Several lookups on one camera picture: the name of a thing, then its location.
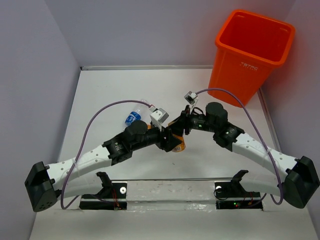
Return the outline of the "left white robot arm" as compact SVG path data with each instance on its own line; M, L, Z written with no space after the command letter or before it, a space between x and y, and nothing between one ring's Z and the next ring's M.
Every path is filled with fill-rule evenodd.
M133 152L156 145L159 149L170 152L181 143L169 127L148 128L141 120L133 122L112 139L79 158L62 162L44 164L35 163L24 182L32 210L41 212L52 207L58 200L82 195L83 192L71 186L73 180L121 163L132 157Z

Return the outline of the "blue-label bottle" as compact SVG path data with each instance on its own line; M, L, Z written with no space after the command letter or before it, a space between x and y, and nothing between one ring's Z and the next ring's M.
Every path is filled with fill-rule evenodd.
M149 105L149 102L145 99L141 99L140 102L143 102L147 105ZM145 121L147 119L147 113L149 110L149 107L142 103L136 103L135 107L131 110L131 112L128 114L127 118L124 121L124 127L130 126L133 122L141 120Z

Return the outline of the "orange juice bottle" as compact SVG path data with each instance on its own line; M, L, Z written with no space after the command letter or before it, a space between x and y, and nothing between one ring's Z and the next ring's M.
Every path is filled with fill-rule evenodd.
M183 136L177 136L175 135L175 137L177 139L179 139L181 141L181 143L179 145L177 145L173 150L172 152L174 153L179 153L179 152L182 152L185 150L186 148L186 144L185 144L185 140L184 140L184 137Z

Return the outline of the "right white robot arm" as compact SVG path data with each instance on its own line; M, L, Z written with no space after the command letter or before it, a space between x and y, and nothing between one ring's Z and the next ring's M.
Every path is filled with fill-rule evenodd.
M232 178L230 190L235 196L246 192L261 192L283 197L291 206L303 209L320 186L313 161L302 156L286 155L258 141L243 129L228 121L228 112L218 102L210 102L205 113L193 113L186 106L169 128L182 137L191 130L213 133L213 140L222 148L246 157L271 175L259 175L248 170L239 171Z

